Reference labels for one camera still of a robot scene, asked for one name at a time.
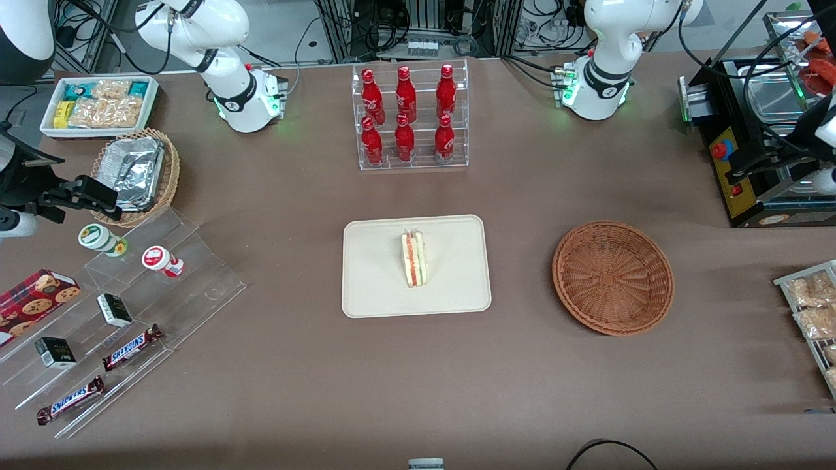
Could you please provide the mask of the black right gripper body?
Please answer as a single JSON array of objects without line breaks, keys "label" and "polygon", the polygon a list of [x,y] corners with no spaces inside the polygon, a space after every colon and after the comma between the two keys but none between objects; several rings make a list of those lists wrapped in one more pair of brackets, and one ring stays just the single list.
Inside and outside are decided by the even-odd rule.
[{"label": "black right gripper body", "polygon": [[64,180],[53,172],[31,172],[14,184],[14,209],[60,224],[65,208],[84,208],[76,193],[78,185],[78,179]]}]

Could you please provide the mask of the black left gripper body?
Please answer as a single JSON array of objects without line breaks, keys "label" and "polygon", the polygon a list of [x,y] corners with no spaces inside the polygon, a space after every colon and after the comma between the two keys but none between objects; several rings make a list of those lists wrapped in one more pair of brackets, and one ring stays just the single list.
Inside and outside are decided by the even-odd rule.
[{"label": "black left gripper body", "polygon": [[813,159],[809,149],[795,145],[783,136],[761,136],[760,143],[764,154],[762,160],[758,161],[758,173],[776,172],[781,167]]}]

